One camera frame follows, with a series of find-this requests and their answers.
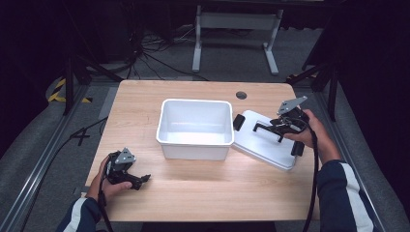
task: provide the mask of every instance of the person's left hand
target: person's left hand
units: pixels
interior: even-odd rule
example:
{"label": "person's left hand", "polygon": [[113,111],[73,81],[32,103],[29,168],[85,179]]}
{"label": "person's left hand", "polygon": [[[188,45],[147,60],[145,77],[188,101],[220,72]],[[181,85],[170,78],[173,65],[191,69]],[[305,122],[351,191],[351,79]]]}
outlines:
{"label": "person's left hand", "polygon": [[[97,174],[96,177],[94,177],[93,182],[91,183],[90,188],[87,191],[87,194],[85,195],[85,197],[92,197],[94,198],[97,202],[99,201],[99,188],[100,188],[100,181],[102,178],[102,174],[103,174],[103,169],[105,167],[105,163],[108,161],[108,157],[105,158],[102,163],[100,164],[100,170],[99,173]],[[108,180],[103,180],[102,182],[102,191],[105,195],[105,200],[108,202],[110,201],[110,199],[112,199],[112,197],[114,197],[116,194],[118,194],[119,192],[121,192],[124,189],[129,189],[132,187],[132,183],[131,182],[123,182],[123,183],[119,183],[116,185],[112,185],[111,183],[109,183]]]}

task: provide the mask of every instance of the metal rail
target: metal rail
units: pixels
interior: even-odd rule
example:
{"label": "metal rail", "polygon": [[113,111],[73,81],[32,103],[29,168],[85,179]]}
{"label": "metal rail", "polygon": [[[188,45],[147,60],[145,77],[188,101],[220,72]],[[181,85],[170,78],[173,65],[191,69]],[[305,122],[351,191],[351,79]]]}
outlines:
{"label": "metal rail", "polygon": [[[325,97],[322,93],[316,93],[313,94],[315,96],[316,101],[319,104],[319,108],[322,111],[322,113],[324,115],[328,115],[328,112],[326,110],[327,108],[327,102],[325,100]],[[337,144],[340,154],[342,155],[342,157],[344,158],[344,160],[349,163],[354,170],[358,170],[356,168],[356,165],[354,163],[354,161],[352,160],[349,150],[347,149],[346,143],[343,139],[343,136],[340,133],[340,129],[338,128],[337,124],[335,124],[334,122],[331,121],[330,117],[324,117],[323,120],[323,124],[326,126],[326,128],[328,129],[328,132],[334,136],[335,139],[335,143]],[[379,229],[379,231],[384,232],[386,231],[380,216],[377,214],[373,202],[371,201],[370,197],[368,196],[368,190],[366,188],[366,185],[364,184],[363,178],[361,177],[360,173],[358,171],[356,171],[356,178],[358,180],[358,183],[361,187],[361,189],[364,191],[370,205],[371,205],[371,209],[374,212],[374,217],[375,217],[375,225],[376,227]]]}
{"label": "metal rail", "polygon": [[72,119],[75,110],[78,108],[81,100],[84,98],[87,92],[88,86],[80,85],[77,87],[77,92],[74,97],[74,105],[72,110],[63,116],[57,125],[56,130],[51,136],[49,142],[44,148],[42,155],[36,163],[33,171],[27,178],[20,194],[18,195],[9,213],[0,226],[0,232],[15,231],[21,216],[26,211],[27,206],[32,202],[35,192],[40,187],[41,179],[44,177],[46,168],[51,165],[52,158],[61,143],[61,136],[67,128],[70,120]]}

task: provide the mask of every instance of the person's hand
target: person's hand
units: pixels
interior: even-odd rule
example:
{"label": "person's hand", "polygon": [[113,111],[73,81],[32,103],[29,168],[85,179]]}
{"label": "person's hand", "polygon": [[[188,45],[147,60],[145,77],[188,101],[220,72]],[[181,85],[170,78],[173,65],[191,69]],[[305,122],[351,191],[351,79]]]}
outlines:
{"label": "person's hand", "polygon": [[[99,188],[100,188],[100,181],[102,178],[103,174],[103,169],[105,167],[105,163],[108,161],[108,158],[105,158],[102,163],[100,164],[100,170],[99,173],[97,174],[96,177],[94,177],[93,182],[91,183],[90,188],[87,191],[87,194],[85,197],[92,197],[94,198],[97,202],[99,201]],[[115,196],[117,193],[124,189],[129,189],[132,187],[131,182],[123,182],[119,183],[116,185],[112,185],[111,183],[108,182],[108,180],[103,180],[102,182],[102,191],[105,195],[105,200],[108,202],[110,199],[112,199],[113,196]]]}
{"label": "person's hand", "polygon": [[[329,160],[341,160],[340,153],[334,143],[334,141],[328,135],[322,122],[311,112],[309,109],[305,109],[304,112],[309,117],[308,123],[310,127],[315,131],[317,136],[317,146],[319,150],[319,157],[322,164]],[[308,147],[312,148],[311,133],[309,129],[302,131],[301,133],[286,133],[285,138],[295,141],[303,142]]]}

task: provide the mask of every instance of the black cable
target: black cable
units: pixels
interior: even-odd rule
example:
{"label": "black cable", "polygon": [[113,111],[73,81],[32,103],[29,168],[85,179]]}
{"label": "black cable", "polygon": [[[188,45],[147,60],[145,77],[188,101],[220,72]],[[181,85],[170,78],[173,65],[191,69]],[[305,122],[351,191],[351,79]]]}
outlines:
{"label": "black cable", "polygon": [[156,75],[157,75],[157,77],[159,78],[159,79],[161,79],[161,80],[165,80],[164,78],[162,78],[162,77],[160,77],[160,75],[153,69],[153,68],[151,68],[151,66],[150,65],[148,65],[148,63],[146,62],[146,61],[144,61],[143,59],[141,59],[141,58],[139,58],[142,62],[144,62],[145,63],[145,65],[152,71],[152,72],[154,72]]}
{"label": "black cable", "polygon": [[314,153],[314,169],[313,169],[313,181],[311,185],[311,196],[310,196],[310,205],[308,208],[307,219],[305,221],[304,232],[308,231],[308,227],[310,226],[311,218],[313,216],[313,209],[314,203],[316,201],[316,191],[317,191],[317,173],[319,172],[319,148],[318,148],[318,140],[316,132],[311,128],[310,124],[305,122],[301,119],[296,118],[288,118],[289,121],[297,121],[305,124],[310,131],[311,134],[311,143],[313,145],[313,153]]}
{"label": "black cable", "polygon": [[102,170],[102,177],[100,178],[98,204],[99,204],[100,212],[102,213],[102,217],[105,222],[106,228],[108,229],[109,232],[114,232],[111,226],[111,222],[109,221],[108,214],[106,213],[106,210],[105,210],[106,199],[103,193],[103,181],[106,178],[106,169],[108,167],[108,163],[109,163],[109,160],[106,161],[104,168]]}
{"label": "black cable", "polygon": [[183,72],[183,71],[177,70],[177,69],[171,67],[170,65],[165,64],[163,61],[161,61],[161,60],[155,58],[154,56],[152,56],[152,55],[150,55],[150,54],[147,54],[147,53],[145,53],[145,52],[144,52],[144,55],[151,57],[151,58],[154,59],[155,61],[157,61],[157,62],[159,62],[159,63],[161,63],[161,64],[163,64],[163,65],[169,67],[171,70],[176,71],[176,72],[178,72],[178,73],[183,73],[183,74],[188,74],[188,75],[194,75],[194,76],[197,76],[197,77],[202,78],[202,79],[205,80],[205,81],[210,81],[209,79],[207,79],[207,78],[205,78],[205,77],[203,77],[203,76],[201,76],[201,75],[193,74],[193,73],[188,73],[188,72]]}
{"label": "black cable", "polygon": [[29,219],[29,217],[30,217],[30,215],[31,215],[31,212],[33,211],[33,208],[34,208],[34,205],[35,205],[35,203],[36,203],[37,197],[39,196],[39,192],[40,192],[40,189],[42,188],[42,184],[43,184],[43,181],[44,181],[44,179],[45,179],[45,176],[47,175],[47,172],[48,172],[49,168],[51,167],[52,163],[54,162],[55,158],[57,157],[57,154],[63,149],[64,146],[66,146],[67,143],[70,142],[70,140],[72,140],[73,138],[75,138],[75,137],[76,137],[77,135],[79,135],[80,133],[82,133],[82,132],[84,132],[84,131],[87,131],[88,129],[94,127],[96,124],[98,124],[98,123],[100,123],[100,122],[106,120],[107,118],[108,118],[108,117],[105,117],[105,118],[99,120],[97,123],[94,123],[94,124],[92,124],[92,125],[90,125],[90,126],[88,126],[88,127],[86,127],[86,128],[82,128],[82,129],[80,129],[80,130],[78,130],[78,131],[72,133],[72,134],[70,135],[70,137],[69,137],[69,138],[57,149],[57,151],[53,154],[53,157],[51,158],[51,161],[49,162],[48,166],[45,168],[45,173],[43,174],[42,178],[40,179],[39,187],[36,188],[36,191],[35,191],[35,193],[34,193],[34,198],[33,198],[33,200],[31,201],[30,208],[28,209],[28,212],[27,212],[27,214],[26,214],[26,216],[25,216],[25,218],[24,218],[24,221],[23,221],[23,223],[22,223],[22,225],[21,225],[20,232],[23,232],[23,231],[24,231],[24,228],[25,228],[25,226],[26,226],[26,224],[27,224],[27,221],[28,221],[28,219]]}

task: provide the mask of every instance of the sleeve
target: sleeve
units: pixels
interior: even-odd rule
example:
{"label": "sleeve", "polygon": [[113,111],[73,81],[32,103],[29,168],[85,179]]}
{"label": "sleeve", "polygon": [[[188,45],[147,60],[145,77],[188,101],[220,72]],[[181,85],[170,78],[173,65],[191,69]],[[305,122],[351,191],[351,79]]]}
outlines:
{"label": "sleeve", "polygon": [[317,175],[317,194],[321,231],[377,231],[370,203],[349,164],[326,162]]}
{"label": "sleeve", "polygon": [[56,231],[96,231],[101,216],[95,199],[81,197],[72,203]]}

